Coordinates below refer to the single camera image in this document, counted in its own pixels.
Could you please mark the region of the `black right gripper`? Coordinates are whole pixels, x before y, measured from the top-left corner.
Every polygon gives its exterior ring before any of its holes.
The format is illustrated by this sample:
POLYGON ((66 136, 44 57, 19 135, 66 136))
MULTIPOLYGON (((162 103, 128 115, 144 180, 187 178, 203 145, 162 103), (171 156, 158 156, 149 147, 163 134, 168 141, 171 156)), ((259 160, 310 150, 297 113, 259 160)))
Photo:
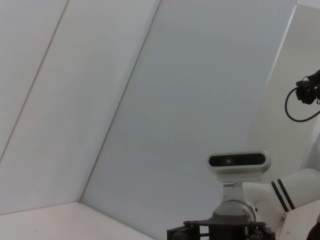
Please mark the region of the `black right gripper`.
POLYGON ((249 221, 246 216, 213 216, 185 221, 166 231, 168 240, 274 240, 276 234, 265 222, 249 221))

